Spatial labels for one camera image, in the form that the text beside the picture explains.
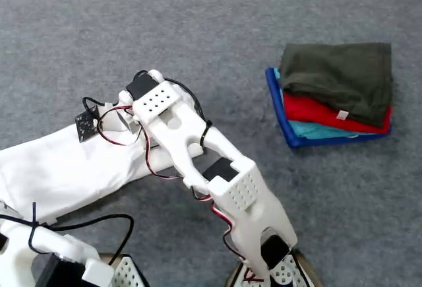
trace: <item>light blue shirt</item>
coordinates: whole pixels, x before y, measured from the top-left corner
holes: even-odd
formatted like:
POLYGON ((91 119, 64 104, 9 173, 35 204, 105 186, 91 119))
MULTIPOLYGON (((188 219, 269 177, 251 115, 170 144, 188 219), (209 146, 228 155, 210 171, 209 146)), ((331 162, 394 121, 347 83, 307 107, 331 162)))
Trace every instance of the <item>light blue shirt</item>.
MULTIPOLYGON (((274 69, 274 72, 276 74, 276 78, 280 79, 280 73, 278 72, 277 68, 274 69)), ((280 89, 280 96, 282 97, 282 101, 284 101, 283 92, 281 89, 280 89)), ((372 135, 373 134, 373 133, 346 131, 342 129, 337 129, 336 127, 328 127, 326 125, 322 125, 322 124, 314 123, 314 122, 301 122, 301 121, 289 120, 289 123, 297 137, 306 137, 307 139, 310 139, 310 140, 329 139, 332 137, 356 137, 358 135, 372 135)))

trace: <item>stack of folded clothes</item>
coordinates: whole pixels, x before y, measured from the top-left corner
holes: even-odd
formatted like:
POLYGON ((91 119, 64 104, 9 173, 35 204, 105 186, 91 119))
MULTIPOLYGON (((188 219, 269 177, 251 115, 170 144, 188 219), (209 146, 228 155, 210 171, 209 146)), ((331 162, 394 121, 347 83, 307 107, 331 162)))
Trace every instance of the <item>stack of folded clothes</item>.
POLYGON ((267 69, 266 78, 290 147, 390 133, 390 44, 289 44, 280 68, 267 69))

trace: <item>red shirt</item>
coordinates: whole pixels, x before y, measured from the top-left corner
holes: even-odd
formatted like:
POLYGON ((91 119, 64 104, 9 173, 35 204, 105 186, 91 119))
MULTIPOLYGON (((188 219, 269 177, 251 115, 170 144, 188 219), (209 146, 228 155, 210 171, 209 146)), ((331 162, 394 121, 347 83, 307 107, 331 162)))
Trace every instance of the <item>red shirt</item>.
POLYGON ((387 134, 388 129, 390 128, 391 107, 388 108, 384 117, 384 124, 382 128, 380 128, 363 124, 352 119, 336 119, 338 111, 308 97, 292 96, 291 94, 283 92, 283 99, 286 117, 292 121, 315 122, 346 131, 363 133, 387 134))

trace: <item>gray surface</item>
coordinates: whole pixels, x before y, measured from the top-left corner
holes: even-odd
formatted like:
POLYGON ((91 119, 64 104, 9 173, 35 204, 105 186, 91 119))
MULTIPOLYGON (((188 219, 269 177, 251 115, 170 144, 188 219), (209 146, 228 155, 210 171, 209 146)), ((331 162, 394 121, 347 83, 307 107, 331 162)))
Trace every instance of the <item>gray surface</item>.
MULTIPOLYGON (((114 101, 137 70, 157 68, 188 84, 214 124, 257 161, 326 286, 418 286, 421 4, 0 0, 0 147, 72 123, 82 96, 114 101), (392 42, 391 137, 290 150, 264 79, 288 42, 392 42)), ((69 218, 112 212, 135 216, 126 252, 152 286, 222 286, 236 263, 221 241, 223 222, 180 183, 147 177, 69 218)), ((78 236, 113 251, 123 231, 105 223, 78 236)))

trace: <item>robotic arm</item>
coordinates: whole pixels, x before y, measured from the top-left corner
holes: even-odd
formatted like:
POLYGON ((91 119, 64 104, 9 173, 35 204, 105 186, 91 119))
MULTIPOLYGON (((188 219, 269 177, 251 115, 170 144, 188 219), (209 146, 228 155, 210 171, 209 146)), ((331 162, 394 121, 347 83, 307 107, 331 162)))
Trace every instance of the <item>robotic arm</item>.
POLYGON ((217 128, 209 127, 160 72, 141 75, 127 90, 119 97, 122 103, 133 105, 133 121, 170 153, 188 188, 212 198, 233 224, 231 238, 242 262, 270 282, 271 270, 291 251, 297 236, 255 162, 242 155, 217 128), (204 175, 196 170, 187 152, 193 143, 221 156, 204 175))
MULTIPOLYGON (((256 286, 279 286, 274 282, 282 286, 314 286, 312 282, 298 284, 292 281, 293 275, 308 281, 302 266, 296 260, 293 262, 290 255, 297 236, 283 206, 267 188, 255 162, 199 116, 160 72, 152 70, 136 77, 126 90, 119 93, 115 109, 119 110, 119 118, 125 122, 125 127, 140 127, 144 131, 146 144, 151 137, 168 151, 183 183, 194 193, 204 195, 201 201, 213 201, 213 211, 230 225, 226 234, 231 234, 237 248, 231 250, 247 269, 245 276, 251 270, 260 278, 256 286), (133 113, 126 112, 126 106, 133 113), (195 168, 189 155, 188 149, 198 146, 193 144, 214 150, 221 156, 203 174, 195 168), (284 284, 289 282, 278 277, 286 259, 297 264, 296 271, 293 269, 286 274, 292 284, 284 284)), ((0 214, 20 217, 1 201, 0 214)), ((28 238, 32 236, 32 245, 37 251, 54 253, 62 261, 82 265, 79 273, 87 285, 77 286, 114 286, 114 269, 100 260, 93 247, 41 226, 35 231, 30 224, 0 218, 0 287, 41 286, 35 284, 31 273, 36 256, 28 248, 28 238)), ((232 286, 244 286, 242 282, 232 286)))

